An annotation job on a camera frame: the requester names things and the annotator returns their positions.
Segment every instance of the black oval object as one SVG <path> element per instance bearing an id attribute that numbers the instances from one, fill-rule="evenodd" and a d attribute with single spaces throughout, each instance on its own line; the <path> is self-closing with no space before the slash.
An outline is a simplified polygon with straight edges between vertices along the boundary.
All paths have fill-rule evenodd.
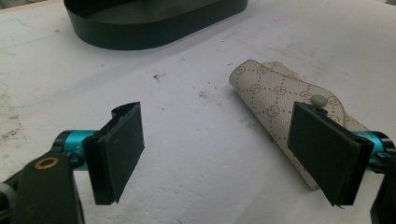
<path id="1" fill-rule="evenodd" d="M 105 49 L 151 49 L 243 11 L 248 0 L 64 0 L 76 34 Z"/>

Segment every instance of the green button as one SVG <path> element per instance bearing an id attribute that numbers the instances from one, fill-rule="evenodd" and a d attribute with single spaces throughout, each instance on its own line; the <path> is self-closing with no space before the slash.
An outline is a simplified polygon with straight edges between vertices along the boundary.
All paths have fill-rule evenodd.
<path id="1" fill-rule="evenodd" d="M 317 108 L 322 108 L 327 104 L 327 98 L 322 95 L 313 95 L 311 97 L 312 105 L 316 106 Z"/>

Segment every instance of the monogram fabric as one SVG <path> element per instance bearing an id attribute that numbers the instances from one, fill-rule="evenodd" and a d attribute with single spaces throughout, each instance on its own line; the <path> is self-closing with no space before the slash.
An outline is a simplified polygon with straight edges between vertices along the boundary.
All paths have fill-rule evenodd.
<path id="1" fill-rule="evenodd" d="M 350 131 L 367 130 L 345 112 L 341 101 L 334 94 L 302 81 L 282 63 L 246 61 L 232 72 L 230 84 L 311 189 L 317 189 L 317 183 L 294 157 L 287 145 L 294 102 L 311 104 L 313 95 L 322 95 L 328 101 L 322 108 L 328 111 L 330 119 Z"/>

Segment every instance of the white table surface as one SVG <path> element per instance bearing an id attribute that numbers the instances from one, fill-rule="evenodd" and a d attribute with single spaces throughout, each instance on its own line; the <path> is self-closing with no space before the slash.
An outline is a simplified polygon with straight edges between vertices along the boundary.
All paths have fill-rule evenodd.
<path id="1" fill-rule="evenodd" d="M 63 130 L 100 129 L 142 104 L 146 149 L 119 204 L 94 204 L 75 172 L 87 223 L 371 223 L 382 175 L 355 205 L 311 191 L 228 83 L 237 65 L 282 62 L 336 94 L 348 113 L 396 139 L 396 7 L 366 0 L 250 0 L 242 13 L 167 46 L 99 49 L 60 2 L 0 13 L 0 179 Z"/>

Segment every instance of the black rubber pad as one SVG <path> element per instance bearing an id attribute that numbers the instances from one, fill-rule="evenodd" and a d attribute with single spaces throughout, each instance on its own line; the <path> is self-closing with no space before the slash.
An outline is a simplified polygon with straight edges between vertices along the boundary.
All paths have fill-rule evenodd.
<path id="1" fill-rule="evenodd" d="M 113 119 L 83 141 L 96 204 L 118 202 L 144 149 L 140 104 L 111 111 Z"/>
<path id="2" fill-rule="evenodd" d="M 332 205 L 352 205 L 374 145 L 326 115 L 324 109 L 294 103 L 289 149 Z"/>

